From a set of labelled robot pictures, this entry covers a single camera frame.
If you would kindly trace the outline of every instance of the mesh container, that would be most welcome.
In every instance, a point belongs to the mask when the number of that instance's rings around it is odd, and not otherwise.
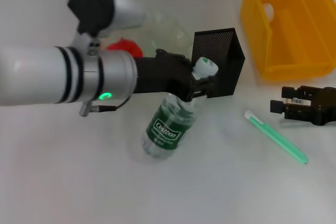
[[[192,63],[200,57],[218,65],[214,90],[208,98],[233,95],[242,71],[245,56],[234,28],[195,33]]]

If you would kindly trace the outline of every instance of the white table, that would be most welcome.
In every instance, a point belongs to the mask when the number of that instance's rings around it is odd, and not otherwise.
[[[135,95],[113,113],[78,115],[80,104],[0,108],[0,222],[336,222],[336,127],[281,128],[269,112],[281,87],[336,86],[259,80],[239,9],[242,0],[140,0],[159,4],[185,29],[235,27],[246,61],[232,97],[206,102],[173,157],[146,156],[140,135],[161,94]],[[77,25],[66,0],[0,0],[0,46],[68,45]],[[252,109],[309,159],[301,165],[243,117]]]

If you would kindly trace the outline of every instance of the water bottle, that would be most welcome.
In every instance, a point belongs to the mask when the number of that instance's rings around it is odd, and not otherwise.
[[[214,76],[217,71],[216,64],[200,57],[192,74],[198,80]],[[205,99],[206,95],[187,103],[167,94],[142,135],[144,151],[153,158],[169,157],[195,122]]]

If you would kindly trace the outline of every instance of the yellow storage crate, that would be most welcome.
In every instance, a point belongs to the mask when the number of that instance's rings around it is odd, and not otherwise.
[[[274,8],[267,20],[263,4]],[[336,4],[333,0],[243,0],[243,22],[256,67],[267,80],[329,74],[336,66]]]

